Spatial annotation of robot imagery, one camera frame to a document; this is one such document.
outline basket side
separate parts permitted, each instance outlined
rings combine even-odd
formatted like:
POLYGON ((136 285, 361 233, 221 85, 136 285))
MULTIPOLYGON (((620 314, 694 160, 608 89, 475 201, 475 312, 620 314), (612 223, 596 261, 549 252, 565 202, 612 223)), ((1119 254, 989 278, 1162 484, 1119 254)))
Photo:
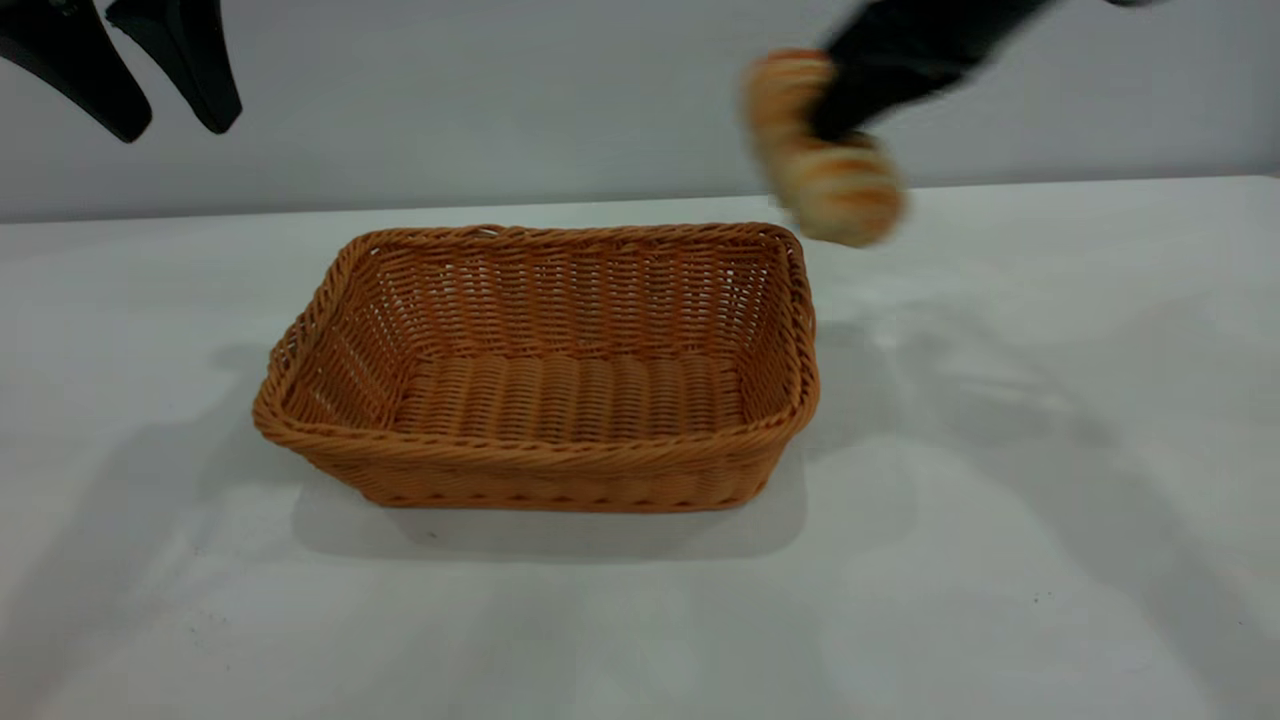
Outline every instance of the basket side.
POLYGON ((370 233, 343 247, 273 348, 253 407, 273 442, 300 451, 300 442, 316 442, 306 437, 314 429, 300 433, 297 425, 387 428, 410 354, 403 318, 388 311, 384 243, 381 233, 370 233))

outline basket bottom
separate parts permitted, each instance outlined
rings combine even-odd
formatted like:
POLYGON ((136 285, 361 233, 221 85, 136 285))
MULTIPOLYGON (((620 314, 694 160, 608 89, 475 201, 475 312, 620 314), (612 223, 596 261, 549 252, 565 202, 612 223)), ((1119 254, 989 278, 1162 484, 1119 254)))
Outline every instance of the basket bottom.
POLYGON ((742 423, 739 372, 730 359, 481 355, 420 361, 390 429, 564 443, 653 439, 742 423))

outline white table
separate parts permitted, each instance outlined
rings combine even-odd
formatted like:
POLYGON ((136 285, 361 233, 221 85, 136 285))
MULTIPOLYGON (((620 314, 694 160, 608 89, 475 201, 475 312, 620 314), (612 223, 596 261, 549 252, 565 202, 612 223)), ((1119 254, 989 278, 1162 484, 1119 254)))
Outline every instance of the white table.
POLYGON ((932 190, 806 245, 822 407, 737 511, 388 511, 268 445, 387 225, 0 225, 0 717, 1280 717, 1280 182, 932 190))

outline woven basket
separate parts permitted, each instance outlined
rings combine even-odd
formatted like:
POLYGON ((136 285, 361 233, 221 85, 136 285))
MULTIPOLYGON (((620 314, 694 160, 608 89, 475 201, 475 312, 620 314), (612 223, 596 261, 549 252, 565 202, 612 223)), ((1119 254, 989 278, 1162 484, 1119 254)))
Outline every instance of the woven basket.
POLYGON ((768 224, 389 229, 271 352, 259 430, 387 506, 741 505, 818 402, 768 224))

